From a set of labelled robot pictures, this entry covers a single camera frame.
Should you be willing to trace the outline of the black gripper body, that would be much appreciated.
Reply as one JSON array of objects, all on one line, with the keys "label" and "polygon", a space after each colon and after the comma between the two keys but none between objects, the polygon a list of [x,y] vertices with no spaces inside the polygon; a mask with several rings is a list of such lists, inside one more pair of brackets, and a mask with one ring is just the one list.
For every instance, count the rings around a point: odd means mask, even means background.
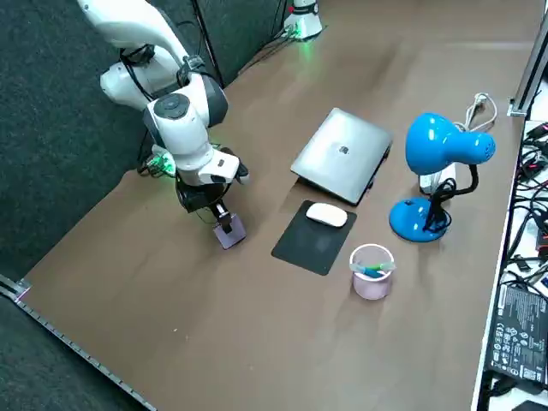
[{"label": "black gripper body", "polygon": [[225,185],[222,183],[201,186],[190,186],[184,182],[177,183],[177,197],[188,213],[214,206],[224,196],[224,192]]}]

